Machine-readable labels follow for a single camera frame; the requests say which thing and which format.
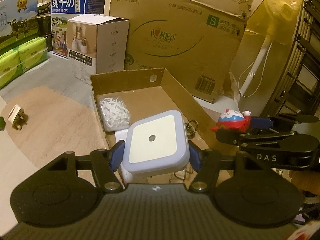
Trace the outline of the blue milk carton box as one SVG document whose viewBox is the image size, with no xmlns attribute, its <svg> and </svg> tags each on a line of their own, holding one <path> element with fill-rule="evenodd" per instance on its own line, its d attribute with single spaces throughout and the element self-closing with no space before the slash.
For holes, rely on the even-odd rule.
<svg viewBox="0 0 320 240">
<path fill-rule="evenodd" d="M 67 23 L 82 14 L 103 14 L 105 0 L 51 0 L 53 54 L 68 57 Z"/>
</svg>

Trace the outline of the green tissue pack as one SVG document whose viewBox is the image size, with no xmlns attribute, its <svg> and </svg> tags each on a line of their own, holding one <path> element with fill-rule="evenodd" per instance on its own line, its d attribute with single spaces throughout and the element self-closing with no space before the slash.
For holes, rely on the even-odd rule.
<svg viewBox="0 0 320 240">
<path fill-rule="evenodd" d="M 48 59 L 47 51 L 46 39 L 37 37 L 1 55 L 1 88 L 46 61 Z"/>
</svg>

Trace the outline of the green white small jar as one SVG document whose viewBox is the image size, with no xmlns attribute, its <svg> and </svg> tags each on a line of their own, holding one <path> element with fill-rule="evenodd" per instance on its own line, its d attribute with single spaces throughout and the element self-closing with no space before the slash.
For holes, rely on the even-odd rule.
<svg viewBox="0 0 320 240">
<path fill-rule="evenodd" d="M 3 116 L 0 116 L 0 130 L 3 131 L 5 129 L 5 120 Z"/>
</svg>

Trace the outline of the green pasture milk box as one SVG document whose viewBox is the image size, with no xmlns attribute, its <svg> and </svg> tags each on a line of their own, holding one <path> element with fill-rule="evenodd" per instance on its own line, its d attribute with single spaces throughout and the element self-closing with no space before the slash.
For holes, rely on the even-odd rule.
<svg viewBox="0 0 320 240">
<path fill-rule="evenodd" d="M 39 35 L 37 0 L 1 1 L 1 53 Z"/>
</svg>

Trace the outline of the large brown cardboard box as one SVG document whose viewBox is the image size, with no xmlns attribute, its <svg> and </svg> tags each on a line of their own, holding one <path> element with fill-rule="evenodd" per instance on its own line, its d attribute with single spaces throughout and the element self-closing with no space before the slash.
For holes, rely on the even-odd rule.
<svg viewBox="0 0 320 240">
<path fill-rule="evenodd" d="M 191 95 L 214 102 L 262 1 L 111 0 L 110 15 L 130 22 L 126 69 L 165 68 Z"/>
</svg>

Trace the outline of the red white toy figure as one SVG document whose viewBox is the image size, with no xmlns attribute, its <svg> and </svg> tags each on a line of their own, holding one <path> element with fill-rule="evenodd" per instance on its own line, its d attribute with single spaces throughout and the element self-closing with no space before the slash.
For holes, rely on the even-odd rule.
<svg viewBox="0 0 320 240">
<path fill-rule="evenodd" d="M 210 128 L 212 132 L 217 132 L 219 129 L 227 129 L 238 132 L 245 132 L 248 130 L 251 122 L 251 112 L 244 111 L 240 113 L 239 111 L 226 109 L 222 113 L 215 127 Z"/>
</svg>

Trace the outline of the shallow cardboard tray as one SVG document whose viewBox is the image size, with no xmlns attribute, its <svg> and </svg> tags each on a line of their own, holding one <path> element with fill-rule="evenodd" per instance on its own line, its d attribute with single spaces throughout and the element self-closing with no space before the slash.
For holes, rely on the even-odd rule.
<svg viewBox="0 0 320 240">
<path fill-rule="evenodd" d="M 153 115 L 177 110 L 183 116 L 185 124 L 189 121 L 196 122 L 193 141 L 199 148 L 212 148 L 225 155 L 233 155 L 236 151 L 236 147 L 216 140 L 215 134 L 210 130 L 215 126 L 215 121 L 166 69 L 124 70 L 92 75 L 91 87 L 97 115 L 102 125 L 98 100 L 103 97 L 119 96 L 130 112 L 130 126 Z M 114 134 L 115 132 L 104 130 L 109 146 L 116 144 Z M 167 183 L 170 174 L 152 177 L 132 174 L 133 182 L 131 183 Z"/>
</svg>

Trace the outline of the beige plug adapter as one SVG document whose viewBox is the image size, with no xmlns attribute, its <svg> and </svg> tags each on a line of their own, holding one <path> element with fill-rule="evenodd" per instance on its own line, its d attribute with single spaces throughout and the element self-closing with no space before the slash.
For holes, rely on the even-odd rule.
<svg viewBox="0 0 320 240">
<path fill-rule="evenodd" d="M 27 124 L 28 116 L 25 114 L 24 109 L 16 104 L 8 115 L 8 122 L 14 129 L 21 130 Z"/>
</svg>

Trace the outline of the clear plastic box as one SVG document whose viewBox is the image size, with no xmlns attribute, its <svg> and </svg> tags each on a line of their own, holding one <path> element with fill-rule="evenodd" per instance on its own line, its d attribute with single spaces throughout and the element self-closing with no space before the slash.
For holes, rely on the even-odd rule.
<svg viewBox="0 0 320 240">
<path fill-rule="evenodd" d="M 98 105 L 99 114 L 106 132 L 116 132 L 130 127 L 131 115 L 121 97 L 100 98 Z"/>
</svg>

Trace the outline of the white humidifier box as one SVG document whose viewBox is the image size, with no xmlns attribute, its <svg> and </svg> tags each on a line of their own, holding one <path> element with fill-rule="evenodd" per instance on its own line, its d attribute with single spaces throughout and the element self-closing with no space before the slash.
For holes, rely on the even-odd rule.
<svg viewBox="0 0 320 240">
<path fill-rule="evenodd" d="M 67 23 L 68 60 L 73 74 L 85 83 L 90 76 L 124 69 L 130 21 L 84 14 Z"/>
</svg>

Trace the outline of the white fan stand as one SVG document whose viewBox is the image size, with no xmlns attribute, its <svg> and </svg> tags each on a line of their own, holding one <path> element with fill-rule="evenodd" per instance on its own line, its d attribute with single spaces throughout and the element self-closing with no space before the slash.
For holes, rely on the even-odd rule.
<svg viewBox="0 0 320 240">
<path fill-rule="evenodd" d="M 269 36 L 265 37 L 256 59 L 240 74 L 240 76 L 238 78 L 238 92 L 239 92 L 239 94 L 237 96 L 237 100 L 240 100 L 241 98 L 252 97 L 258 91 L 258 89 L 262 83 L 262 80 L 263 80 L 264 71 L 265 71 L 268 55 L 270 53 L 272 44 L 273 44 L 273 42 L 272 42 L 271 38 Z M 259 83 L 258 83 L 256 89 L 254 90 L 253 93 L 251 93 L 249 95 L 245 95 L 245 92 L 247 91 L 251 82 L 253 81 L 253 79 L 254 79 L 263 60 L 264 60 L 263 68 L 262 68 L 260 80 L 259 80 Z M 240 84 L 240 80 L 241 80 L 242 76 L 248 70 L 249 70 L 249 72 L 248 72 L 244 82 L 242 84 Z"/>
</svg>

